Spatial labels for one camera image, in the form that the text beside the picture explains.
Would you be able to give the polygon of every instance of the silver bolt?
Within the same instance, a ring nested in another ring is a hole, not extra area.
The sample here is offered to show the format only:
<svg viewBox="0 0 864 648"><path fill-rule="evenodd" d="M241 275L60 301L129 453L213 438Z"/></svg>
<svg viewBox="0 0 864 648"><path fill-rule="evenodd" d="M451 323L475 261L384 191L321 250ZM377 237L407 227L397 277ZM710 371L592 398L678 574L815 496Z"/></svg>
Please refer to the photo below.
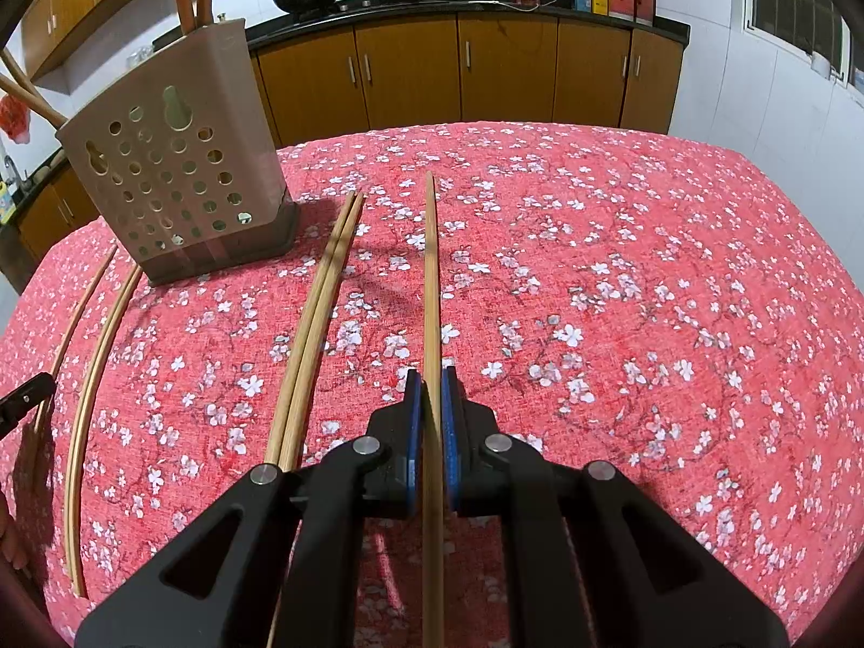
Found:
<svg viewBox="0 0 864 648"><path fill-rule="evenodd" d="M608 461L594 461L589 464L589 475L595 480L611 480L615 477L615 466Z"/></svg>
<svg viewBox="0 0 864 648"><path fill-rule="evenodd" d="M261 465L256 465L256 467L252 468L249 478L255 484L270 484L275 480L278 471L279 468L275 465L271 465L271 463L262 463Z"/></svg>
<svg viewBox="0 0 864 648"><path fill-rule="evenodd" d="M354 441L354 452L360 455L372 455L381 448L381 441L375 436L360 436L357 441Z"/></svg>
<svg viewBox="0 0 864 648"><path fill-rule="evenodd" d="M487 448L493 453L505 453L513 448L513 441L510 436L504 434L488 435L485 440Z"/></svg>

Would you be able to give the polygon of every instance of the red floral tablecloth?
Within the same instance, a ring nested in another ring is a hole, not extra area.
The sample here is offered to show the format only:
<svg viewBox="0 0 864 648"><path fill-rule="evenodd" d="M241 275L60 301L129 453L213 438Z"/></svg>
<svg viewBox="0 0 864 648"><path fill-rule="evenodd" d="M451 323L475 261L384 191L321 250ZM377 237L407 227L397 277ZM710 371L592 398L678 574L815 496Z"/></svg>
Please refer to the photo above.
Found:
<svg viewBox="0 0 864 648"><path fill-rule="evenodd" d="M62 498L70 426L120 248L59 375L45 487L3 491L53 623L96 602L261 460L298 313L342 196L369 194L310 415L305 460L401 398L422 354L423 175L440 181L442 343L468 396L552 461L608 458L798 636L861 544L861 293L737 153L644 133L456 124L280 152L302 203L285 257L138 286L99 387L82 491L92 601L72 595ZM0 343L7 392L49 368L114 236L55 246ZM418 523L369 523L355 645L419 645ZM448 645L507 640L493 521L448 520ZM141 620L158 617L141 616Z"/></svg>

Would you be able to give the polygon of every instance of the table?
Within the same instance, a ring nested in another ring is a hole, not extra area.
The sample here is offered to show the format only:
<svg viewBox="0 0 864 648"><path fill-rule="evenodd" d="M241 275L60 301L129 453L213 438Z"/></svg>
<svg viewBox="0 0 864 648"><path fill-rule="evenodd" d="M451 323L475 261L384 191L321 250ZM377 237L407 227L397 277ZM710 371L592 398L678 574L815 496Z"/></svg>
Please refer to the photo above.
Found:
<svg viewBox="0 0 864 648"><path fill-rule="evenodd" d="M552 461L606 458L798 636L861 547L862 296L782 192L737 153L612 129L412 127L282 149L301 227L282 258L139 284L89 433L81 543L62 558L70 427L131 259L102 279L59 375L45 487L3 491L55 627L81 619L261 461L298 314L341 197L369 198L304 460L360 435L422 354L423 175L439 180L442 352L502 430ZM100 219L53 247L0 343L0 390L49 368L114 241ZM448 645L507 645L498 529L448 519ZM419 644L420 529L369 523L358 646ZM141 617L154 620L156 617Z"/></svg>

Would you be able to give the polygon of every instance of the keyhole-shaped hole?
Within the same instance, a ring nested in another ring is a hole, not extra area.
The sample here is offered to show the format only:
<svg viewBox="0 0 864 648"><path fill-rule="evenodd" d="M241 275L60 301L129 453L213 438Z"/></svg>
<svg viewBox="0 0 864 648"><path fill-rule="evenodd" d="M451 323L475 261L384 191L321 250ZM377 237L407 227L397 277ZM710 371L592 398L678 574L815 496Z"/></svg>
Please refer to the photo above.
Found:
<svg viewBox="0 0 864 648"><path fill-rule="evenodd" d="M90 156L90 167L97 175L105 175L108 172L108 160L105 159L105 155L96 148L96 144L92 141L86 142L85 147L87 155Z"/></svg>
<svg viewBox="0 0 864 648"><path fill-rule="evenodd" d="M165 123L174 131L183 131L192 123L192 108L180 97L174 85L163 90Z"/></svg>

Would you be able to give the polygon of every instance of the red plastic bag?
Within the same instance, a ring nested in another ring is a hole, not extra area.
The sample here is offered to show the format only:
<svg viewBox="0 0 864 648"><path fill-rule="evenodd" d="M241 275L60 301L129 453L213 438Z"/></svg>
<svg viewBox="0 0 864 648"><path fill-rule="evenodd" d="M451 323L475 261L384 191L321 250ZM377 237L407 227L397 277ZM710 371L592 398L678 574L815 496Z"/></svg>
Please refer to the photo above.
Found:
<svg viewBox="0 0 864 648"><path fill-rule="evenodd" d="M0 100L0 129L15 143L30 142L30 110L16 97L8 94Z"/></svg>

